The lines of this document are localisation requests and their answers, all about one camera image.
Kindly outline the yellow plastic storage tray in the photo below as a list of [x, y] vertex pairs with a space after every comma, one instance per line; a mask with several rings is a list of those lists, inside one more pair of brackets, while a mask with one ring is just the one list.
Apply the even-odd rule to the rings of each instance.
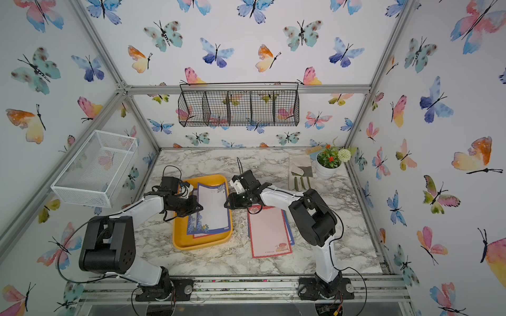
[[203, 210], [173, 221], [173, 245], [178, 250], [199, 250], [228, 242], [233, 233], [231, 212], [224, 207], [229, 195], [223, 175], [188, 179]]

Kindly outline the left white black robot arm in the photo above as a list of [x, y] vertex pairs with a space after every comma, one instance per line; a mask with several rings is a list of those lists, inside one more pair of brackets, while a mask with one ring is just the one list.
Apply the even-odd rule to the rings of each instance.
[[177, 287], [168, 270], [137, 255], [135, 230], [157, 214], [170, 222], [203, 210], [193, 191], [189, 182], [165, 176], [121, 212], [91, 218], [84, 224], [80, 270], [98, 274], [101, 280], [118, 277], [137, 284], [142, 291], [136, 297], [139, 302], [175, 301]]

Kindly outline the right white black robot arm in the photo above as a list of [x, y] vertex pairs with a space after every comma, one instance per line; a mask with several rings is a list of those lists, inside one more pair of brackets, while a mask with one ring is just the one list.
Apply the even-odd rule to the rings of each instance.
[[261, 183], [251, 170], [235, 175], [230, 180], [234, 192], [224, 206], [228, 209], [246, 209], [259, 205], [261, 209], [275, 207], [289, 211], [304, 240], [312, 247], [316, 262], [314, 277], [300, 278], [298, 296], [301, 300], [336, 299], [340, 302], [354, 299], [354, 288], [343, 276], [344, 268], [337, 268], [333, 242], [336, 225], [342, 220], [314, 189], [306, 192], [282, 190], [271, 183]]

